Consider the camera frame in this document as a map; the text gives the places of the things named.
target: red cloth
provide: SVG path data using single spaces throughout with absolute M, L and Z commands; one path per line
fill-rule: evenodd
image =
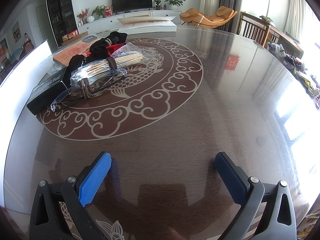
M 109 55 L 112 55 L 117 49 L 121 48 L 122 46 L 126 45 L 127 43 L 121 43 L 121 44 L 115 44 L 111 45 L 109 47 L 106 47 L 107 51 L 109 52 Z
M 111 45 L 109 47 L 106 47 L 106 50 L 108 51 L 109 55 L 111 56 L 112 53 L 114 53 L 117 49 L 121 48 L 122 46 L 124 46 L 126 44 L 127 43 Z M 87 53 L 83 53 L 82 55 L 85 57 L 88 57 L 90 54 L 91 54 L 90 52 L 87 52 Z

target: tv stand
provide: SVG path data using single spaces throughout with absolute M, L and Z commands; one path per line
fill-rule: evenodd
M 175 24 L 181 24 L 179 18 L 181 11 L 172 11 L 172 10 L 142 10 L 137 12 L 130 13 L 115 13 L 113 16 L 97 19 L 93 22 L 81 25 L 78 27 L 79 33 L 88 32 L 88 34 L 102 33 L 104 31 L 113 31 L 119 29 L 122 25 L 117 19 L 118 18 L 127 18 L 127 17 L 137 17 L 137 16 L 175 16 L 175 19 L 172 20 Z

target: dark wooden table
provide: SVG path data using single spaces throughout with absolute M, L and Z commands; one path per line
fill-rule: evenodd
M 109 238 L 175 239 L 173 228 L 216 239 L 239 210 L 213 165 L 220 151 L 262 182 L 286 180 L 301 222 L 320 192 L 312 100 L 252 40 L 191 26 L 172 34 L 128 37 L 155 59 L 130 67 L 122 86 L 58 114 L 23 109 L 4 173 L 5 206 L 22 232 L 39 181 L 77 175 L 101 151 L 117 171 L 86 209 Z

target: white vase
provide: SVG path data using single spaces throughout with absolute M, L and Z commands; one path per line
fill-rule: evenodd
M 93 22 L 94 21 L 94 16 L 90 15 L 89 17 L 87 17 L 87 22 Z
M 170 10 L 173 10 L 173 11 L 177 11 L 178 10 L 178 5 L 177 4 L 170 4 L 169 7 L 170 7 Z

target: television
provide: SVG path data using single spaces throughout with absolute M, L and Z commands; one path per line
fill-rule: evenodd
M 111 0 L 113 12 L 123 12 L 142 8 L 152 8 L 152 0 Z

